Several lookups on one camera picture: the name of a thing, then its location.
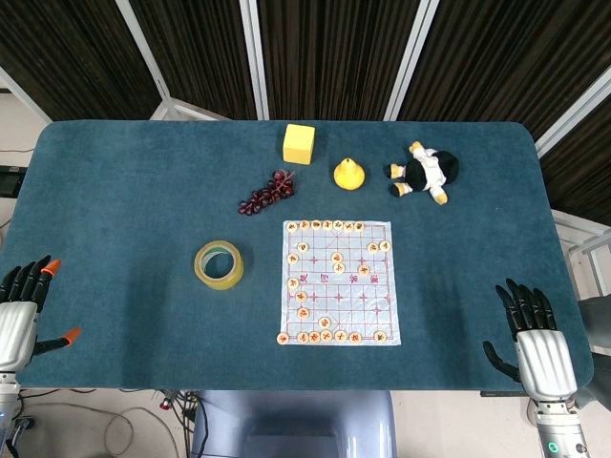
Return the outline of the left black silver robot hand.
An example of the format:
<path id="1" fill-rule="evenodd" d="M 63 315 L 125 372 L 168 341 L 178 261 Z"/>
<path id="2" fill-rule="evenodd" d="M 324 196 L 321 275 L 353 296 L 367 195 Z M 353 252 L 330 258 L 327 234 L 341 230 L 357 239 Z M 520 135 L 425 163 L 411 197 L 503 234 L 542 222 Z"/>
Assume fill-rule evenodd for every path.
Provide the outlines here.
<path id="1" fill-rule="evenodd" d="M 59 338 L 40 341 L 38 320 L 61 260 L 50 256 L 15 266 L 1 280 L 1 380 L 25 368 L 32 357 L 71 346 L 79 327 Z"/>

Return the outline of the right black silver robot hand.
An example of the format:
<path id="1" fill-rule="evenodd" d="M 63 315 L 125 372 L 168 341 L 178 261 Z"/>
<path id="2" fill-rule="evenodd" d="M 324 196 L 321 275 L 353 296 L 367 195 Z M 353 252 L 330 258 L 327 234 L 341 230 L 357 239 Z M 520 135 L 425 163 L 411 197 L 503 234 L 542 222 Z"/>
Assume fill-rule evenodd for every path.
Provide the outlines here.
<path id="1" fill-rule="evenodd" d="M 482 343 L 490 364 L 536 403 L 560 403 L 578 391 L 568 343 L 558 329 L 545 294 L 512 279 L 495 287 L 505 310 L 516 351 L 516 365 L 504 362 L 489 341 Z"/>

